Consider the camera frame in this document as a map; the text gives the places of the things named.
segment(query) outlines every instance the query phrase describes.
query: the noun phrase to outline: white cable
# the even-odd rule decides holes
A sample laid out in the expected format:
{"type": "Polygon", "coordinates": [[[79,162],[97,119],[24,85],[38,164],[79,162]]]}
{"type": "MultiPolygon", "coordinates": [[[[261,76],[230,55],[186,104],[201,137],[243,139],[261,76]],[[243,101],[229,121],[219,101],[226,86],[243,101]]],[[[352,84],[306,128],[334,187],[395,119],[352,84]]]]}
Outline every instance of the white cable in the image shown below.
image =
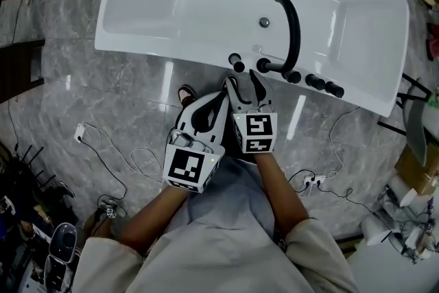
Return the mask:
{"type": "Polygon", "coordinates": [[[349,116],[350,114],[353,114],[355,111],[358,111],[359,109],[361,109],[361,107],[359,106],[358,108],[355,108],[352,111],[349,111],[347,113],[341,114],[338,119],[335,121],[335,123],[333,124],[333,126],[331,127],[331,129],[329,130],[329,139],[331,140],[331,144],[332,144],[332,150],[334,151],[335,156],[337,157],[338,161],[340,162],[340,164],[342,164],[341,168],[339,168],[339,170],[332,170],[330,172],[328,172],[327,174],[327,178],[333,178],[335,177],[335,175],[337,175],[340,171],[343,170],[344,164],[343,161],[341,160],[341,158],[338,156],[337,154],[337,150],[335,150],[335,145],[334,145],[334,141],[332,140],[332,132],[334,131],[334,128],[337,126],[338,121],[340,121],[343,117],[349,116]]]}
{"type": "Polygon", "coordinates": [[[133,168],[133,166],[130,165],[130,163],[128,162],[128,160],[125,159],[125,157],[123,156],[123,154],[121,153],[121,151],[120,151],[119,149],[117,149],[117,147],[114,145],[114,143],[112,142],[112,140],[111,140],[111,138],[110,138],[110,136],[108,135],[107,132],[105,132],[104,130],[102,130],[102,129],[99,128],[99,127],[96,127],[96,126],[90,125],[90,124],[88,124],[88,123],[83,123],[82,125],[84,126],[84,128],[85,128],[85,132],[87,133],[87,135],[88,135],[88,136],[90,137],[90,139],[91,139],[92,141],[94,141],[95,143],[99,143],[99,142],[102,141],[102,133],[104,133],[104,134],[107,136],[108,140],[110,141],[111,146],[112,146],[114,149],[116,149],[116,151],[122,156],[122,159],[125,161],[126,165],[127,165],[127,166],[128,166],[133,172],[136,172],[137,174],[142,174],[142,175],[148,177],[150,180],[153,180],[153,181],[158,182],[158,183],[160,183],[160,184],[162,183],[161,181],[156,180],[156,179],[154,179],[154,178],[148,176],[148,175],[158,175],[159,173],[162,172],[162,167],[161,167],[160,163],[158,162],[157,157],[154,155],[154,153],[153,153],[151,150],[149,150],[149,149],[147,149],[147,148],[137,148],[137,149],[134,149],[134,150],[130,153],[130,159],[131,159],[133,165],[136,167],[136,168],[133,168]],[[97,131],[99,132],[99,140],[94,139],[94,138],[90,135],[90,133],[88,133],[88,128],[94,128],[95,130],[97,130],[97,131]],[[149,152],[149,153],[152,155],[152,157],[154,158],[154,160],[156,161],[156,163],[157,163],[157,165],[158,165],[158,171],[157,171],[157,172],[142,172],[142,171],[140,170],[140,167],[136,164],[136,162],[135,162],[134,159],[132,158],[133,153],[135,153],[137,150],[146,150],[147,152],[149,152]]]}

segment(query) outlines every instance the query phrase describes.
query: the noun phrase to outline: cardboard box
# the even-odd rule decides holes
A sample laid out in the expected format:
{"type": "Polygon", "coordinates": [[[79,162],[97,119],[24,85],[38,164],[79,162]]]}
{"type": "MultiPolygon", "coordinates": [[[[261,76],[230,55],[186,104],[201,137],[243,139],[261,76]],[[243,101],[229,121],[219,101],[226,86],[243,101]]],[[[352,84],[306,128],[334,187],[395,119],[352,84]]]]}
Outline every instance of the cardboard box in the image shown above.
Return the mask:
{"type": "Polygon", "coordinates": [[[439,148],[431,143],[427,146],[427,162],[423,167],[406,145],[395,169],[405,184],[420,196],[432,195],[436,188],[436,177],[439,175],[439,148]]]}

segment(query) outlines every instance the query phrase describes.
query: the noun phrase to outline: white bathtub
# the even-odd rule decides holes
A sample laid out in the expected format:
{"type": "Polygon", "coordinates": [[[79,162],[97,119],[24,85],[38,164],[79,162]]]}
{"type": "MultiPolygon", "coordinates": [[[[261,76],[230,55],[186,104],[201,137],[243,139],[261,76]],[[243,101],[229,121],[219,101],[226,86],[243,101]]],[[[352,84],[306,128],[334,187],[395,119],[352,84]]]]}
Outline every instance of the white bathtub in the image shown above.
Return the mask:
{"type": "MultiPolygon", "coordinates": [[[[341,86],[343,100],[388,116],[405,62],[407,1],[291,1],[301,30],[294,68],[302,75],[298,85],[314,89],[305,83],[313,73],[341,86]]],[[[265,54],[287,57],[287,17],[274,0],[102,0],[95,39],[97,49],[230,68],[229,55],[238,53],[246,71],[263,57],[255,45],[265,54]],[[269,28],[259,26],[263,16],[269,28]]],[[[284,80],[279,73],[266,75],[284,80]]]]}

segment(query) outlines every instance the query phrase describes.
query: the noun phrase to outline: sleeve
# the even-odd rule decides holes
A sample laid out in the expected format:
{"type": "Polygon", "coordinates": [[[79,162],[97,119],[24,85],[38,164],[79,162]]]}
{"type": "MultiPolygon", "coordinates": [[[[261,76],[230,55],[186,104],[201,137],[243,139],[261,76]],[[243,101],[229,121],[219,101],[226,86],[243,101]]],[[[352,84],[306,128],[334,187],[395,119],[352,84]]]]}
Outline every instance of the sleeve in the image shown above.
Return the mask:
{"type": "Polygon", "coordinates": [[[358,292],[351,269],[331,234],[316,219],[296,225],[285,238],[286,255],[317,292],[358,292]]]}
{"type": "Polygon", "coordinates": [[[73,293],[122,293],[143,264],[133,249],[107,238],[85,243],[73,281],[73,293]]]}

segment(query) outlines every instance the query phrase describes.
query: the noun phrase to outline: fiducial marker cube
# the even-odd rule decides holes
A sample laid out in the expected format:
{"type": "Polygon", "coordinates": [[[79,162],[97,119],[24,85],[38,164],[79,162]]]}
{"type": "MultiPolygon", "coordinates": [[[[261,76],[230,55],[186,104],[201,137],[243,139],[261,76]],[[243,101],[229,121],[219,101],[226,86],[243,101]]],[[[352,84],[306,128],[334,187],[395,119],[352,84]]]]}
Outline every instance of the fiducial marker cube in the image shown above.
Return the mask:
{"type": "Polygon", "coordinates": [[[238,144],[244,154],[272,152],[277,135],[277,113],[232,114],[238,144]]]}
{"type": "Polygon", "coordinates": [[[219,152],[221,155],[168,144],[163,168],[163,178],[166,183],[173,187],[202,193],[224,155],[222,146],[217,145],[216,149],[222,149],[222,153],[219,152]]]}

